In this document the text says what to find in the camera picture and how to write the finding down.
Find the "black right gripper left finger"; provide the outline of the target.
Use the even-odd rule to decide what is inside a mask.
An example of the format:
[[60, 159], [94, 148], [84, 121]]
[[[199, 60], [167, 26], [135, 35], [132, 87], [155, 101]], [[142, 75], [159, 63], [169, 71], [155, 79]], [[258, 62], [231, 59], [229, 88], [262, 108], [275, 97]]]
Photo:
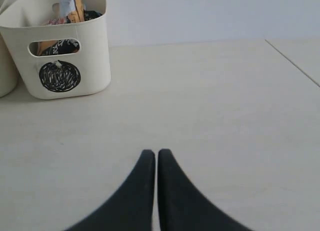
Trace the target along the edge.
[[155, 154], [145, 149], [132, 171], [98, 209], [68, 231], [151, 231], [155, 194]]

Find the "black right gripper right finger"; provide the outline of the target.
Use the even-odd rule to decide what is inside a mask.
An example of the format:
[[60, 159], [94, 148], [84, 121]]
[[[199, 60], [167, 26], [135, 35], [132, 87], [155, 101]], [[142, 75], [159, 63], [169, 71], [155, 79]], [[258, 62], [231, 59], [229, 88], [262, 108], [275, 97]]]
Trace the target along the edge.
[[157, 202], [162, 231], [249, 231], [208, 200], [170, 149], [158, 152]]

